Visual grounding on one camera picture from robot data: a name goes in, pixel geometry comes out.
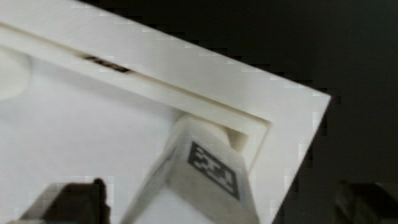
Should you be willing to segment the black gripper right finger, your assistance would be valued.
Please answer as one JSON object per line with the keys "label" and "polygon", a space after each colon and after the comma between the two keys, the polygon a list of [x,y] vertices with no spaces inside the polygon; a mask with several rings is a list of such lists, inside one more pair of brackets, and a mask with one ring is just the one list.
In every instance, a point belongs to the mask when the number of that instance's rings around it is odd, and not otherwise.
{"label": "black gripper right finger", "polygon": [[340,183],[331,224],[398,224],[395,183]]}

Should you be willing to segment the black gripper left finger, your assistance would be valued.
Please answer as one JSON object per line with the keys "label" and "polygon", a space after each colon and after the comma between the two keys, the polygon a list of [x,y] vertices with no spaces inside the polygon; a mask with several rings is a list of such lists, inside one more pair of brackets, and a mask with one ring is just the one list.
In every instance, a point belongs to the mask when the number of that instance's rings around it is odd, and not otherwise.
{"label": "black gripper left finger", "polygon": [[22,224],[109,224],[106,185],[53,183],[44,189],[21,217]]}

